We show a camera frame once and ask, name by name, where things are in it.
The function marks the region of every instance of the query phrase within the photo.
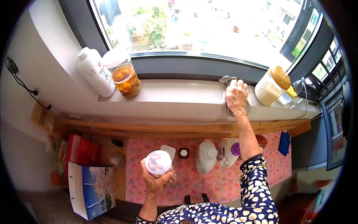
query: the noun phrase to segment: polka dot shirt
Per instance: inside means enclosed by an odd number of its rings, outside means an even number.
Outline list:
[[[245,161],[240,169],[240,208],[218,203],[182,205],[159,215],[156,222],[137,217],[136,224],[277,224],[279,216],[266,181],[266,161],[262,154]]]

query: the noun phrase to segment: pink tablecloth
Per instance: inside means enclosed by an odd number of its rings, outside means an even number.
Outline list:
[[[267,180],[273,186],[291,176],[291,145],[287,156],[279,151],[281,132],[263,134],[268,140],[263,150],[267,162]],[[212,139],[215,145],[220,139]],[[239,160],[230,167],[223,168],[216,161],[214,168],[209,173],[200,173],[195,168],[195,151],[202,140],[149,140],[129,139],[127,145],[126,167],[126,201],[143,204],[146,196],[146,185],[141,174],[140,161],[150,152],[159,150],[161,145],[169,145],[174,148],[189,148],[190,157],[179,159],[175,155],[173,167],[177,173],[177,181],[172,186],[166,186],[162,190],[159,206],[184,204],[184,196],[190,195],[192,203],[201,203],[201,193],[207,193],[210,202],[229,202],[240,198],[240,165]]]

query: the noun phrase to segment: wrinkled hand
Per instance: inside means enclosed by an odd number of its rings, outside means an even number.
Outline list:
[[[246,116],[245,104],[248,96],[247,84],[242,80],[231,80],[226,88],[225,99],[228,108],[235,116]]]
[[[145,167],[145,160],[146,158],[142,159],[142,161],[140,161],[140,165],[142,167],[142,174],[145,183],[147,184],[147,194],[156,197],[163,189],[164,184],[167,183],[173,177],[173,173],[169,172],[163,175],[161,178],[155,178]]]

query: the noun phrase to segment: paper shopping bag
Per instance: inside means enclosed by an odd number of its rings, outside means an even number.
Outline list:
[[[114,167],[69,162],[68,184],[73,211],[87,220],[116,206]]]

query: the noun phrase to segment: pickled fruit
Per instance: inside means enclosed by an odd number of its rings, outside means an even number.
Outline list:
[[[112,73],[112,80],[125,97],[135,97],[140,91],[141,82],[132,65],[124,65],[115,70]]]

